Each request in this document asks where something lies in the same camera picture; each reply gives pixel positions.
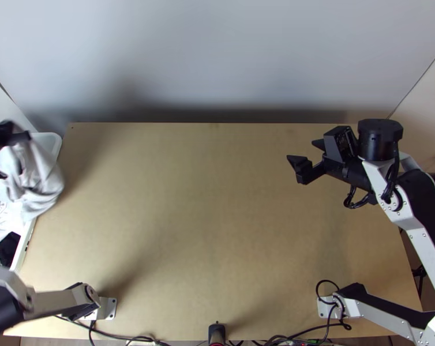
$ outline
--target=wooden table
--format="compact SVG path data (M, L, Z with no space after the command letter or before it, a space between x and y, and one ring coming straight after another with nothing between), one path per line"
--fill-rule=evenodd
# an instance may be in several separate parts
M332 127L74 123L59 156L65 192L38 219L20 275L37 291L89 283L119 299L115 320L98 328L163 340L204 340L215 321L232 340L324 324L321 279L420 309L381 208L344 208L349 187L328 176L296 182L286 154L319 160L310 142ZM389 334L351 323L330 336ZM52 317L8 333L87 337Z

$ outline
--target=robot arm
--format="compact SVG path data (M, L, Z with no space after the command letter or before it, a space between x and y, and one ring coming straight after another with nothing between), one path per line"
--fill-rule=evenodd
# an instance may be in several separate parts
M113 319L116 306L116 299L99 297L83 283L63 291L36 293L14 272L0 268L0 334L22 321L58 314L71 321Z
M365 203L379 204L390 221L404 229L435 289L435 183L407 154L399 153L397 142L403 129L397 122L367 119L359 122L359 139L350 127L338 126L325 133L333 138L324 145L322 174L332 175L367 191L366 199L353 204L348 195L344 205L358 208ZM299 183L310 183L322 174L305 157L288 156ZM404 173L399 177L401 164ZM318 313L326 318L366 318L415 343L435 345L435 311L420 312L367 293L354 283L317 301Z

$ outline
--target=white backdrop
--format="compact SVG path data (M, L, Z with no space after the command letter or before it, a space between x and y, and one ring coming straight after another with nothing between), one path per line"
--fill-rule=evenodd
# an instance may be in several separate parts
M434 57L435 0L0 1L0 81L58 130L151 103L388 112Z

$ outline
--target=black cylinder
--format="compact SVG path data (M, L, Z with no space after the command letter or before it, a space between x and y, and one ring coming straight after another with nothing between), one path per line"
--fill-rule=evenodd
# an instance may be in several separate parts
M358 155L369 161L387 161L395 157L403 127L394 120L365 119L358 122Z

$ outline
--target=gray cloth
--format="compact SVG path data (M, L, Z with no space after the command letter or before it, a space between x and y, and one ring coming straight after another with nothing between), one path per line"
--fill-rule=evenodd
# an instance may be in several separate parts
M20 202L24 221L51 208L63 190L63 177L55 159L31 140L0 150L0 201Z

